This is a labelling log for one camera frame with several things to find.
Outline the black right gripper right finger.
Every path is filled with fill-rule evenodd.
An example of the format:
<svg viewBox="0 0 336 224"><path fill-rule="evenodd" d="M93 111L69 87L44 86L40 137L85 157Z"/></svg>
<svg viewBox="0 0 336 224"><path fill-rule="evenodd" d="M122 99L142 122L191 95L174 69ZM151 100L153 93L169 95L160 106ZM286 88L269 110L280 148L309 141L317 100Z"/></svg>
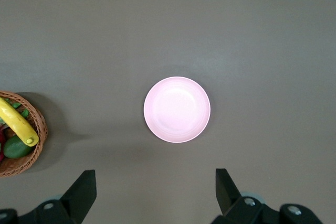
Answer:
<svg viewBox="0 0 336 224"><path fill-rule="evenodd" d="M279 223L279 212L252 195L242 195L226 169L216 169L215 184L222 214L212 223Z"/></svg>

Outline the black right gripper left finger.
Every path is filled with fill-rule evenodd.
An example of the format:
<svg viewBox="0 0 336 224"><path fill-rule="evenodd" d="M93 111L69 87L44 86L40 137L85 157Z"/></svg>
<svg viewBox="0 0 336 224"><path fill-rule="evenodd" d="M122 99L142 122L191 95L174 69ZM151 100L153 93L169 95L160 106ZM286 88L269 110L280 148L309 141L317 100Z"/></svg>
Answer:
<svg viewBox="0 0 336 224"><path fill-rule="evenodd" d="M20 223L82 223L96 200L96 173L84 171L60 197L20 216Z"/></svg>

